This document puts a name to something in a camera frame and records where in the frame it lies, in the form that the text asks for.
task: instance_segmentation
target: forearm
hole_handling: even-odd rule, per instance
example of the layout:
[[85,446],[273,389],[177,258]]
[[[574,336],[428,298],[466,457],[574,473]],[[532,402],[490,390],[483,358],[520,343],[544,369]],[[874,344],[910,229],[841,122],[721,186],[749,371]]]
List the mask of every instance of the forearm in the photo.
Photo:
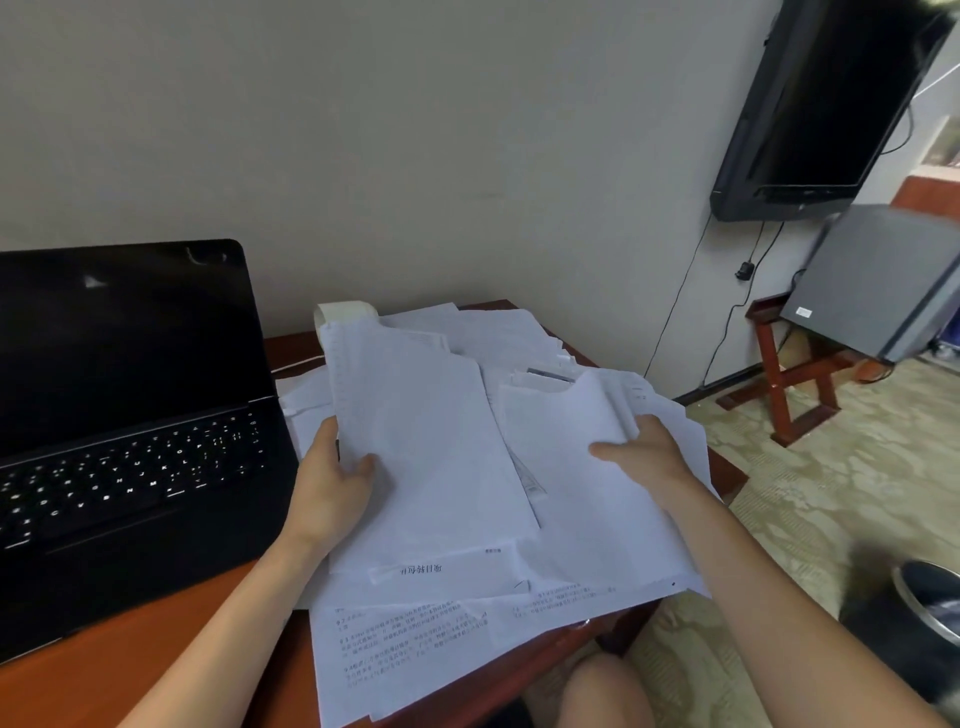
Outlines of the forearm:
[[121,728],[239,726],[283,625],[322,554],[271,546]]
[[702,487],[666,508],[777,728],[946,724],[811,599]]

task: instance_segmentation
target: gray box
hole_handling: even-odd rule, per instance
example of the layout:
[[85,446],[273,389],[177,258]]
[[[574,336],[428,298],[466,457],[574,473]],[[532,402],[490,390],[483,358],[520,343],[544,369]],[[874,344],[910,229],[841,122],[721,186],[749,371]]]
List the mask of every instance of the gray box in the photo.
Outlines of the gray box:
[[886,205],[840,216],[783,318],[875,359],[920,352],[960,306],[960,225]]

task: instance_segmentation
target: black trash can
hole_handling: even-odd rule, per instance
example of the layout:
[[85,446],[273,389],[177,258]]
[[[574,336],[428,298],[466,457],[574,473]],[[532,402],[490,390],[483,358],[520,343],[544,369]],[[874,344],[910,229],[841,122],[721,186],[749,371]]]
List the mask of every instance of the black trash can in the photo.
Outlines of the black trash can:
[[909,561],[842,623],[928,703],[960,686],[960,575]]

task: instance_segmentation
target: laptop keyboard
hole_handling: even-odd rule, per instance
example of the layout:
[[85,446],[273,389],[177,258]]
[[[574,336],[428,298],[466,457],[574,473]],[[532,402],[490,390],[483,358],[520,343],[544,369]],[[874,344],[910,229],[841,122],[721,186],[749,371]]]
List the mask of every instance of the laptop keyboard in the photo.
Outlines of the laptop keyboard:
[[0,548],[180,501],[266,467],[251,411],[0,468]]

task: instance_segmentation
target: knee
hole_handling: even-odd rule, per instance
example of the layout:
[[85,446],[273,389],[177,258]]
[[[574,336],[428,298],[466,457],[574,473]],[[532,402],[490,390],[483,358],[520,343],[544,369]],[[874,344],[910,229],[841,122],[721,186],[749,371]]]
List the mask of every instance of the knee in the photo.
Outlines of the knee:
[[606,692],[624,685],[643,690],[630,666],[620,658],[604,652],[591,655],[574,668],[566,690],[595,694],[597,691]]
[[578,665],[564,688],[561,728],[652,726],[653,715],[633,668],[608,654]]

